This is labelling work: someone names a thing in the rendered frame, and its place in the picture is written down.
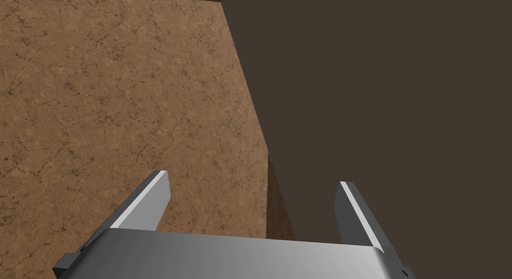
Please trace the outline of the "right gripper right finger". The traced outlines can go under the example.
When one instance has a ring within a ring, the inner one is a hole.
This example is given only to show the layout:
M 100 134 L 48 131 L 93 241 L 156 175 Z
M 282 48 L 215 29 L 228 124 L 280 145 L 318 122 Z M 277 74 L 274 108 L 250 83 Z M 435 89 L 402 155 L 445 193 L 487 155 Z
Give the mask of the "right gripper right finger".
M 333 208 L 343 244 L 375 247 L 402 266 L 396 250 L 353 182 L 339 182 Z

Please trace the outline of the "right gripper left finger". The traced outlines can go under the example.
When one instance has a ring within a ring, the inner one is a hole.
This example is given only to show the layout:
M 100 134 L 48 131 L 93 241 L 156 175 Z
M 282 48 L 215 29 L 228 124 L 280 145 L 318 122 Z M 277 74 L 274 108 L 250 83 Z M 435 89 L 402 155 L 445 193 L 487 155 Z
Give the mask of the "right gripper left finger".
M 84 250 L 107 229 L 155 231 L 170 199 L 168 172 L 153 171 L 100 225 L 81 249 Z

